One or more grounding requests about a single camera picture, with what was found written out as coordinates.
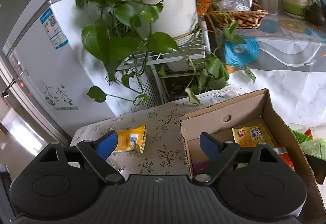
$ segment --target green snack bag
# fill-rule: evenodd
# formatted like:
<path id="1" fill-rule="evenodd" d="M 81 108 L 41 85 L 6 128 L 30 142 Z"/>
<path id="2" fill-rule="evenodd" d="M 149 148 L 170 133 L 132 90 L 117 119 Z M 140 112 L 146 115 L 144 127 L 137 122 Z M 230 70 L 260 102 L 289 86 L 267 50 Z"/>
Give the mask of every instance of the green snack bag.
<path id="1" fill-rule="evenodd" d="M 292 133 L 295 135 L 295 137 L 297 138 L 297 140 L 299 141 L 299 144 L 301 144 L 302 142 L 306 142 L 306 141 L 310 141 L 312 140 L 312 136 L 307 136 L 301 132 L 295 131 L 293 129 L 291 129 L 290 127 L 288 127 Z"/>
<path id="2" fill-rule="evenodd" d="M 316 139 L 316 140 L 302 142 L 300 146 L 304 153 L 326 160 L 325 139 Z"/>

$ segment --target metal screw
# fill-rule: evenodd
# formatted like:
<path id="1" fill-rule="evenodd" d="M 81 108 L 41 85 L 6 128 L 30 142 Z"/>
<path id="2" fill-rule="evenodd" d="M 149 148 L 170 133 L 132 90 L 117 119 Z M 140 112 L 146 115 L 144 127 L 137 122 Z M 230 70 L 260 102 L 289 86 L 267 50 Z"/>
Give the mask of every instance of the metal screw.
<path id="1" fill-rule="evenodd" d="M 109 182 L 118 182 L 122 179 L 122 176 L 117 173 L 108 174 L 105 179 Z"/>
<path id="2" fill-rule="evenodd" d="M 211 176 L 209 176 L 208 174 L 205 174 L 205 173 L 201 173 L 201 174 L 196 175 L 195 179 L 198 182 L 207 183 L 211 180 Z"/>

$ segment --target pothos plant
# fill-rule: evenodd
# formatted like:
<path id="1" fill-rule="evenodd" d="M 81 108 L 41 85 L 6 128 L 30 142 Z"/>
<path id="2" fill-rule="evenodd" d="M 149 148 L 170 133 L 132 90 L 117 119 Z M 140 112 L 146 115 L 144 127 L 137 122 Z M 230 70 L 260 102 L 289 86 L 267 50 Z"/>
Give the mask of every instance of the pothos plant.
<path id="1" fill-rule="evenodd" d="M 130 100 L 113 94 L 105 94 L 99 87 L 93 86 L 90 88 L 88 95 L 97 102 L 104 102 L 106 96 L 113 96 L 133 102 L 134 105 L 143 104 L 148 100 L 148 96 L 144 93 L 140 77 L 145 71 L 148 52 L 153 51 L 158 54 L 179 52 L 179 48 L 172 37 L 163 32 L 152 33 L 151 30 L 151 24 L 157 21 L 164 8 L 164 1 L 162 0 L 156 4 L 147 4 L 142 0 L 76 0 L 77 6 L 81 8 L 88 2 L 94 2 L 98 5 L 101 11 L 101 18 L 94 24 L 86 25 L 82 30 L 81 37 L 84 47 L 103 62 L 107 70 L 109 83 L 123 84 L 137 93 L 136 98 Z M 142 23 L 149 23 L 150 32 L 146 37 L 138 32 L 138 28 Z M 230 28 L 227 28 L 230 33 L 227 37 L 237 39 L 237 35 L 234 33 L 235 29 L 236 23 L 232 21 Z M 216 36 L 221 36 L 215 29 L 214 32 Z M 137 56 L 134 56 L 135 52 L 144 54 L 144 59 L 141 63 L 137 61 Z M 220 61 L 215 52 L 212 52 L 207 60 L 207 78 L 211 77 L 209 83 L 217 79 L 217 60 Z M 116 77 L 117 68 L 125 63 L 133 63 L 135 66 L 121 71 L 122 77 L 118 79 Z M 221 72 L 226 74 L 223 65 L 222 67 Z M 137 81 L 139 89 L 130 87 L 132 80 Z M 210 84 L 209 87 L 218 88 L 214 84 Z M 193 90 L 189 90 L 189 87 L 187 87 L 186 92 L 189 94 L 190 101 L 193 101 L 195 97 Z"/>

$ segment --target red packet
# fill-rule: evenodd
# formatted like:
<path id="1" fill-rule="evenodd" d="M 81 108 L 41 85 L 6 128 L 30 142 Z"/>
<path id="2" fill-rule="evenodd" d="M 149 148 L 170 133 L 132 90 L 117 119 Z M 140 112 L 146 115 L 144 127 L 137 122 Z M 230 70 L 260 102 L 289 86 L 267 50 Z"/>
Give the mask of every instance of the red packet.
<path id="1" fill-rule="evenodd" d="M 294 171 L 294 165 L 293 162 L 291 161 L 289 154 L 284 147 L 275 147 L 273 148 L 275 152 L 291 167 L 291 169 Z"/>

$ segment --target wicker basket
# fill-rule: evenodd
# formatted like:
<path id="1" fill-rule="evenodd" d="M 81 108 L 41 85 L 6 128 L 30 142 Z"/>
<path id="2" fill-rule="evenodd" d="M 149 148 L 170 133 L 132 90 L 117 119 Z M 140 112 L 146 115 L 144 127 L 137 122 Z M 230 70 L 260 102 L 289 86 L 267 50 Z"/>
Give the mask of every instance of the wicker basket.
<path id="1" fill-rule="evenodd" d="M 239 23 L 238 29 L 256 29 L 260 26 L 261 21 L 268 14 L 268 11 L 264 10 L 257 3 L 253 2 L 250 12 L 232 11 L 226 12 L 234 20 Z M 216 26 L 220 29 L 226 25 L 226 19 L 223 12 L 210 12 L 209 15 L 214 19 Z"/>

